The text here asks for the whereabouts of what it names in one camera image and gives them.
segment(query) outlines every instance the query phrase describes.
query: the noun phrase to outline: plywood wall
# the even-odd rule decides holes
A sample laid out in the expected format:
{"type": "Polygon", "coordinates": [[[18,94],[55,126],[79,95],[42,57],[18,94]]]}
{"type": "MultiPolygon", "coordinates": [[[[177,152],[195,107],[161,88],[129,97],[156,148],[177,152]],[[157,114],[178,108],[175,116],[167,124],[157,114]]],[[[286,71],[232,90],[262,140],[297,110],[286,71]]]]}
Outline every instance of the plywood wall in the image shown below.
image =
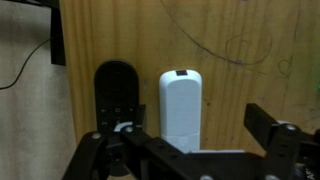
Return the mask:
{"type": "Polygon", "coordinates": [[[96,129],[93,77],[105,60],[129,61],[158,136],[160,75],[193,69],[203,78],[203,149],[261,152],[243,127],[245,105],[307,132],[320,127],[320,1],[61,1],[78,140],[96,129]]]}

